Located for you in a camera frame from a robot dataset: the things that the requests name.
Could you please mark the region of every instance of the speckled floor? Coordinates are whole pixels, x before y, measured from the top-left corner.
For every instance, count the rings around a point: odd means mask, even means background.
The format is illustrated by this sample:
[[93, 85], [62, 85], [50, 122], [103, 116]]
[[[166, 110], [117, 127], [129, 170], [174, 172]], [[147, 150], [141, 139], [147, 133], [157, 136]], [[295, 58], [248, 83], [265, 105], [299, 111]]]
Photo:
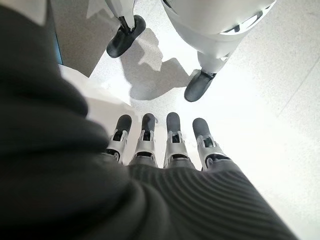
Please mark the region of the speckled floor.
[[[67, 2], [52, 1], [65, 65], [139, 113], [153, 113], [163, 130], [167, 114], [177, 112], [198, 169], [192, 121], [206, 119], [224, 152], [291, 229], [301, 239], [320, 239], [320, 1], [279, 0], [194, 103], [185, 101], [184, 90], [200, 67], [197, 53], [159, 0], [137, 2], [134, 13], [147, 29], [117, 59], [105, 52], [118, 28], [105, 2]], [[163, 146], [165, 134], [158, 137]]]

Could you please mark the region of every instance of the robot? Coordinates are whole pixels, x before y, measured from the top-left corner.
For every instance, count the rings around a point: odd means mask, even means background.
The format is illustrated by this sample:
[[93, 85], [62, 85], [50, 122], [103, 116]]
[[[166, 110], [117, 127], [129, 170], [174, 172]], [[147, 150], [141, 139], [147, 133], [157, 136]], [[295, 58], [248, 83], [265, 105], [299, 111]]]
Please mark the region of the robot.
[[[123, 164], [123, 153], [127, 146], [131, 123], [132, 120], [129, 115], [123, 115], [119, 118], [114, 134], [110, 138], [109, 146], [105, 150], [105, 153], [113, 155], [115, 161], [119, 164]], [[129, 165], [143, 164], [158, 168], [155, 155], [155, 123], [156, 119], [151, 113], [143, 116], [141, 133]], [[188, 157], [185, 141], [181, 133], [179, 115], [175, 112], [169, 113], [166, 118], [166, 126], [167, 141], [163, 168], [195, 169], [194, 164]], [[197, 118], [193, 121], [193, 131], [202, 164], [202, 171], [217, 171], [219, 169], [219, 162], [232, 162], [223, 153], [218, 143], [214, 141], [208, 124], [204, 119]]]
[[[121, 22], [107, 47], [111, 57], [123, 54], [146, 27], [133, 15], [134, 0], [106, 0]], [[180, 37], [198, 52], [201, 70], [188, 84], [184, 98], [199, 100], [227, 63], [241, 40], [267, 15], [276, 0], [161, 0]]]

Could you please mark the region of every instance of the robotic foot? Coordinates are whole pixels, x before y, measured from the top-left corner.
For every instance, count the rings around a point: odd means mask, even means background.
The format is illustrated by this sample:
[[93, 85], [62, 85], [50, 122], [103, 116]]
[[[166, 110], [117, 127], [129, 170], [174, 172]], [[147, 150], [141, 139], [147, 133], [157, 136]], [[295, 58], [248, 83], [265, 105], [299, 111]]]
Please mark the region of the robotic foot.
[[195, 119], [192, 126], [203, 171], [210, 170], [214, 163], [231, 161], [221, 150], [219, 144], [214, 141], [208, 124], [204, 119]]
[[110, 138], [107, 154], [114, 155], [118, 163], [122, 164], [122, 157], [127, 145], [132, 119], [129, 115], [122, 115], [115, 127], [114, 133]]
[[134, 40], [146, 29], [146, 22], [139, 15], [134, 15], [135, 27], [133, 30], [130, 30], [124, 18], [120, 17], [119, 20], [121, 21], [121, 26], [106, 47], [106, 52], [112, 58], [118, 58], [124, 54], [131, 47]]
[[155, 125], [156, 118], [151, 113], [147, 113], [142, 118], [141, 134], [138, 138], [135, 153], [130, 165], [140, 162], [146, 165], [157, 166], [155, 154]]
[[184, 98], [188, 102], [198, 101], [207, 91], [216, 73], [199, 71], [190, 81], [184, 92]]
[[175, 112], [166, 117], [167, 141], [163, 168], [191, 168], [194, 165], [188, 157], [185, 141], [180, 129], [180, 118]]

